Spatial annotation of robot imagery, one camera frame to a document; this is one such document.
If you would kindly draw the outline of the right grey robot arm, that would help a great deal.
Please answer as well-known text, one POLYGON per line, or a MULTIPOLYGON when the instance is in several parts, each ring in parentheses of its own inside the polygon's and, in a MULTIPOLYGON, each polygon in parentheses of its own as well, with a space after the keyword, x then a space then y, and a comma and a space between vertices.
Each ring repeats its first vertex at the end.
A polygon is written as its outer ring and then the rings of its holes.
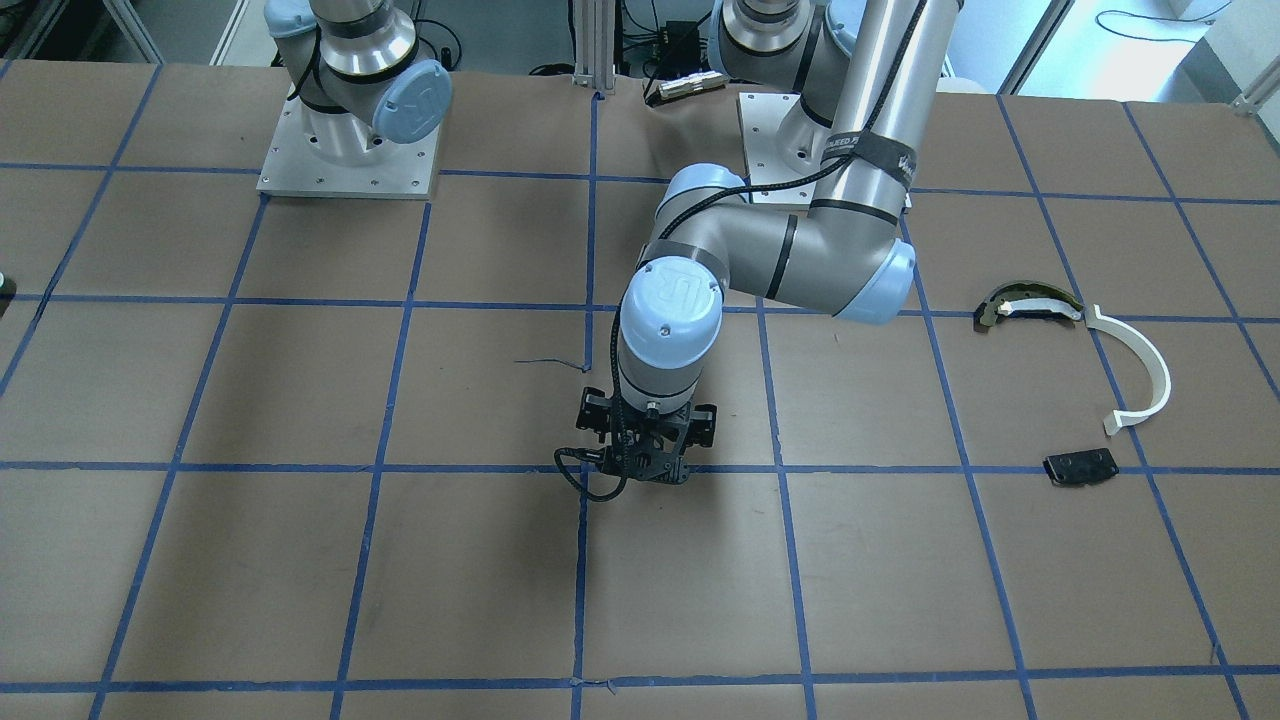
POLYGON ((335 164, 370 164, 436 131, 448 70, 393 1, 268 1, 262 10, 298 102, 303 140, 335 164))

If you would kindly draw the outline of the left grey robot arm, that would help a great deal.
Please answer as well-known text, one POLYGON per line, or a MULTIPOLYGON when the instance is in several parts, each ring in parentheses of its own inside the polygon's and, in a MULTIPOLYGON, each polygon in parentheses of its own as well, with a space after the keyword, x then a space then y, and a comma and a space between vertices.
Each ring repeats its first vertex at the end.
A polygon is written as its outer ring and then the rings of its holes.
POLYGON ((677 486, 692 446, 709 447, 717 410, 695 404, 731 290, 867 324, 902 307, 916 265, 899 218, 963 10, 960 1, 718 1, 713 69, 788 96, 755 120, 765 146, 748 178, 699 163, 678 170, 620 299, 609 393, 588 387, 576 427, 599 448, 558 448, 557 469, 588 464, 628 480, 677 486))

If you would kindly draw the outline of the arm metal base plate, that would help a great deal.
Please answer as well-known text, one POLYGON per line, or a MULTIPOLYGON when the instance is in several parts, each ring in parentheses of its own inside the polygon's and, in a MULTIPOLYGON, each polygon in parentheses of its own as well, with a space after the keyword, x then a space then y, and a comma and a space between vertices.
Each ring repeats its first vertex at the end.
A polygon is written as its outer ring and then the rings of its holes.
POLYGON ((744 156, 753 184, 777 184, 817 172, 829 129, 800 106, 797 94, 739 95, 744 156))
POLYGON ((273 197, 428 200, 442 127, 413 143, 375 135, 351 114, 284 104, 256 188, 273 197))

